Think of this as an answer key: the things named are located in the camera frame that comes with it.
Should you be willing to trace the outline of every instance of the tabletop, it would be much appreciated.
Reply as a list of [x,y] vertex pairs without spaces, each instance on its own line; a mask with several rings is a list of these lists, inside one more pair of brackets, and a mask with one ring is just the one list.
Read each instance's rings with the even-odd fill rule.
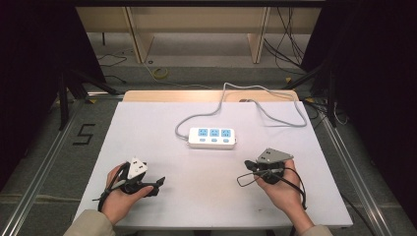
[[[224,101],[241,101],[255,97],[257,101],[298,100],[294,90],[275,90],[270,93],[261,89],[227,89]],[[223,90],[129,90],[123,101],[220,101]]]
[[[257,92],[263,93],[231,91],[227,97],[237,101],[242,97],[258,100],[253,95]],[[191,93],[201,101],[190,101],[190,96],[185,95],[182,97],[188,101],[175,101],[169,91],[127,92],[126,98],[139,93],[147,93],[150,101],[119,102],[77,215],[84,209],[96,208],[92,199],[103,191],[102,183],[110,169],[136,157],[149,167],[144,182],[166,179],[158,196],[138,201],[117,224],[119,227],[216,230],[290,226],[286,215],[261,188],[256,184],[242,188],[237,183],[238,176],[249,172],[245,160],[254,161],[266,148],[274,148],[294,155],[306,186],[307,211],[315,223],[331,227],[352,225],[308,119],[305,127],[282,127],[263,115],[254,102],[223,102],[217,114],[188,120],[179,132],[186,134],[191,127],[230,128],[237,137],[235,148],[195,149],[176,137],[174,129],[187,116],[214,110],[219,103],[219,91],[200,95],[193,91],[173,92]],[[165,96],[165,101],[158,95]],[[259,101],[259,104],[269,115],[294,124],[303,123],[295,105],[307,117],[302,102],[297,100]]]

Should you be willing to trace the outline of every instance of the gray sleeve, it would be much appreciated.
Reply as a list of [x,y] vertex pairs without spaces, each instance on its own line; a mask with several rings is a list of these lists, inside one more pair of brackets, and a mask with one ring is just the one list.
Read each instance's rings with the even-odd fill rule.
[[114,236],[113,225],[107,217],[94,209],[86,209],[73,222],[64,236]]
[[303,233],[302,236],[331,236],[330,230],[327,227],[322,225],[316,225],[306,232]]

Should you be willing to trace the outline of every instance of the electrical outlet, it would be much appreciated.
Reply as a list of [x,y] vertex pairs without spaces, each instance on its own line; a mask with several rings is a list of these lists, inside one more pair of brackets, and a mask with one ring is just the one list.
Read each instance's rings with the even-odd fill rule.
[[230,130],[228,130],[228,129],[224,129],[224,130],[221,130],[221,136],[222,137],[230,137],[230,135],[231,135],[231,131]]
[[199,129],[199,136],[206,137],[208,135],[208,129]]
[[233,149],[236,143],[232,129],[191,128],[188,136],[191,148]]
[[218,129],[210,129],[209,130],[209,135],[211,137],[218,137],[218,134],[219,134],[219,130]]

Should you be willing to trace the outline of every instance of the gray floor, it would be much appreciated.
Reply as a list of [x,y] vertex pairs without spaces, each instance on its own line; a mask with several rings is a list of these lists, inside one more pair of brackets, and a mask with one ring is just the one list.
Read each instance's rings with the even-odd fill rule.
[[[91,33],[90,39],[97,56],[115,54],[126,56],[127,60],[114,67],[102,67],[106,76],[117,76],[127,83],[108,77],[108,84],[119,90],[128,89],[200,89],[199,87],[184,88],[180,86],[161,84],[152,79],[149,71],[135,61],[131,50],[129,35],[106,34],[106,45],[101,45],[101,34]],[[300,45],[308,43],[307,35],[299,35]],[[270,42],[277,44],[279,35],[269,35]],[[291,55],[288,43],[282,50]],[[285,85],[285,78],[296,79],[299,76],[280,71],[275,65],[273,57],[265,51],[260,64],[253,64],[249,54],[249,46],[243,34],[161,34],[154,39],[147,65],[164,67],[169,70],[169,77],[165,82],[177,85],[198,84],[214,89],[220,89],[224,82],[236,85],[262,85],[269,89],[279,89]],[[99,60],[100,64],[111,65],[120,58],[107,56]],[[281,63],[281,67],[296,70],[289,64]],[[300,97],[309,94],[310,84],[296,89]],[[86,85],[89,91],[100,91]],[[83,195],[89,176],[95,165],[112,115],[120,98],[107,96],[95,97],[92,102],[75,101],[70,104],[71,111],[76,112],[72,128],[65,137],[64,143],[57,153],[52,168],[37,195],[36,201],[26,216],[19,235],[62,235],[70,226],[78,204]],[[315,111],[307,107],[311,116]],[[28,151],[28,156],[22,159],[20,165],[11,177],[7,186],[0,194],[0,225],[6,225],[20,197],[26,192],[33,176],[42,161],[48,155],[49,149],[59,135],[59,104],[51,107],[42,128],[37,134]],[[321,118],[311,120],[318,140],[328,161],[331,173],[339,188],[362,215],[369,220],[368,213],[361,203],[351,177],[347,173],[343,162],[332,143],[325,122]],[[78,137],[83,124],[95,124],[85,128],[86,133],[93,134],[89,145],[74,146],[75,142],[83,142],[86,138]],[[346,144],[352,159],[361,173],[367,188],[375,199],[378,208],[392,235],[417,235],[401,206],[387,187],[378,169],[363,147],[362,142],[351,123],[338,124],[337,131]],[[345,229],[332,229],[334,235],[371,235],[363,220],[346,204],[353,226]],[[276,235],[288,235],[289,228],[275,229]],[[117,230],[119,235],[132,233],[128,230]],[[192,235],[184,231],[144,231],[140,235]],[[214,231],[211,235],[265,235],[264,231]]]

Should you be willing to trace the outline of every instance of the white table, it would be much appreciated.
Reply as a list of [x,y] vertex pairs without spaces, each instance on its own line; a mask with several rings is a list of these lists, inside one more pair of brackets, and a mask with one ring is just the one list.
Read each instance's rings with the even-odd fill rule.
[[[302,123],[294,103],[262,102],[272,116]],[[307,192],[307,212],[316,224],[352,225],[328,164],[309,122],[304,128],[271,127],[253,102],[224,102],[215,116],[194,118],[180,127],[232,128],[233,150],[191,149],[175,136],[175,126],[189,115],[213,111],[217,102],[120,102],[114,114],[77,216],[102,193],[114,166],[136,156],[147,162],[144,182],[162,176],[157,197],[138,201],[117,226],[138,229],[265,229],[289,226],[256,183],[242,188],[236,178],[248,173],[244,161],[275,148],[294,155]],[[304,115],[304,106],[299,102]]]

